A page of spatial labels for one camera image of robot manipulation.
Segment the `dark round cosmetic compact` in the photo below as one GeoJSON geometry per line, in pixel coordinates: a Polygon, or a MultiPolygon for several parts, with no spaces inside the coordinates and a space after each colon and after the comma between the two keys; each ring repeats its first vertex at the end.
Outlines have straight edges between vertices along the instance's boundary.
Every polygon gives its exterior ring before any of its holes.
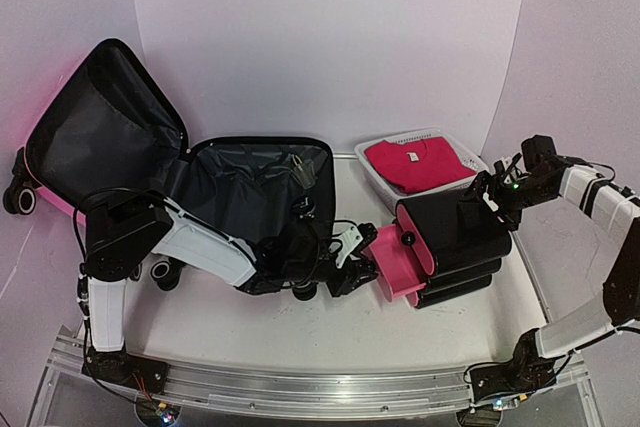
{"type": "Polygon", "coordinates": [[[296,218],[313,220],[316,213],[316,202],[310,196],[301,196],[294,200],[291,211],[296,218]]]}

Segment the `pink and black drawer organizer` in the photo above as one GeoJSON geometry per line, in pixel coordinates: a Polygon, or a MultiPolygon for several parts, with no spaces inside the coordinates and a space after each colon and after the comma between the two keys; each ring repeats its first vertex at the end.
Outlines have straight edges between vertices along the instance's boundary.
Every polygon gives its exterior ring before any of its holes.
{"type": "Polygon", "coordinates": [[[386,300],[422,309],[491,284],[511,235],[485,201],[463,195],[456,189],[396,203],[393,223],[365,249],[386,300]]]}

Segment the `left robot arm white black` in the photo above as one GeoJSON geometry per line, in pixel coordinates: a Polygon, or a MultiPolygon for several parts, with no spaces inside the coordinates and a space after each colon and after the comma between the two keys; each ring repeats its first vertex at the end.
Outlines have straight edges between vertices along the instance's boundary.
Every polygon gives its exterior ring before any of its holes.
{"type": "Polygon", "coordinates": [[[312,299],[320,284],[334,298],[374,281],[378,271],[365,250],[377,237],[371,223],[323,220],[308,196],[296,199],[292,218],[274,237],[251,242],[233,237],[183,209],[167,196],[128,188],[87,194],[72,221],[82,262],[78,304],[83,315],[84,370],[96,380],[125,385],[163,379],[166,363],[127,352],[124,337],[126,286],[149,256],[158,287],[177,286],[190,266],[236,290],[261,296],[290,290],[312,299]]]}

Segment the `red garment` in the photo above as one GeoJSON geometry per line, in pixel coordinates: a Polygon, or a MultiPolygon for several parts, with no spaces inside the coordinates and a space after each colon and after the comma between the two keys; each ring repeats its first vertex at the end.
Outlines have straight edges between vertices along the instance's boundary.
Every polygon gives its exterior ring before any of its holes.
{"type": "Polygon", "coordinates": [[[375,172],[403,194],[417,194],[476,175],[443,137],[404,144],[381,141],[364,154],[375,172]]]}

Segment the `pink hard-shell kids suitcase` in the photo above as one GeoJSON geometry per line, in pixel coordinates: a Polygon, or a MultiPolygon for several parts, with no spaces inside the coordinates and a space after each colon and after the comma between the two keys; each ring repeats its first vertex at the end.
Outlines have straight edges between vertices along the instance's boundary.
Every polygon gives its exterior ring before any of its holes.
{"type": "Polygon", "coordinates": [[[50,194],[71,215],[89,193],[128,188],[167,196],[211,226],[259,242],[310,196],[335,220],[331,148],[308,137],[218,137],[191,144],[176,109],[121,40],[100,42],[61,87],[16,155],[3,205],[30,214],[50,194]],[[314,163],[303,189],[291,173],[296,154],[314,163]]]}

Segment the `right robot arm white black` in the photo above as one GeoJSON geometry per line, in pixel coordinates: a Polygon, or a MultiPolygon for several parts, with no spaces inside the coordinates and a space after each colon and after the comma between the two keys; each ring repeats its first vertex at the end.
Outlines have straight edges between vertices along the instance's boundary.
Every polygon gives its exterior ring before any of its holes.
{"type": "Polygon", "coordinates": [[[561,155],[554,140],[534,135],[514,156],[483,171],[461,198],[461,205],[482,203],[489,217],[510,232],[518,230],[525,209],[562,200],[584,218],[580,232],[591,230],[594,246],[574,234],[572,252],[562,255],[571,272],[587,273],[611,261],[602,286],[591,299],[542,327],[520,335],[503,362],[474,364],[465,379],[475,402],[519,396],[550,388],[574,355],[623,332],[639,320],[639,196],[616,184],[606,165],[561,155]]]}

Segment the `white perforated plastic basket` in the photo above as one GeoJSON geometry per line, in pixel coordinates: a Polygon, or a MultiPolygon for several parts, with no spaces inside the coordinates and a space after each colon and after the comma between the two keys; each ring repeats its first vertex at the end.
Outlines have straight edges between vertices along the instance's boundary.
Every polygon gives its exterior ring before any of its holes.
{"type": "Polygon", "coordinates": [[[355,147],[367,182],[389,211],[398,201],[464,188],[487,164],[439,128],[362,142],[355,147]]]}

